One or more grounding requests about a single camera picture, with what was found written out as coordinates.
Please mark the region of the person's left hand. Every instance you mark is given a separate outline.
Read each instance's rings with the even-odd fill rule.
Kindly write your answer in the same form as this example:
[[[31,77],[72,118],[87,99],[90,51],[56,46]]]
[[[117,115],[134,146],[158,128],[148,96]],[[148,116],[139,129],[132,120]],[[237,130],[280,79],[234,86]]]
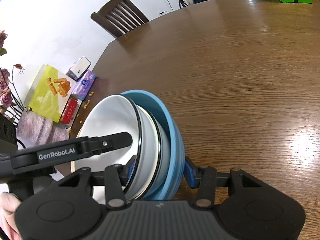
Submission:
[[[1,194],[1,228],[9,239],[21,240],[15,223],[15,212],[20,204],[21,201],[14,194]]]

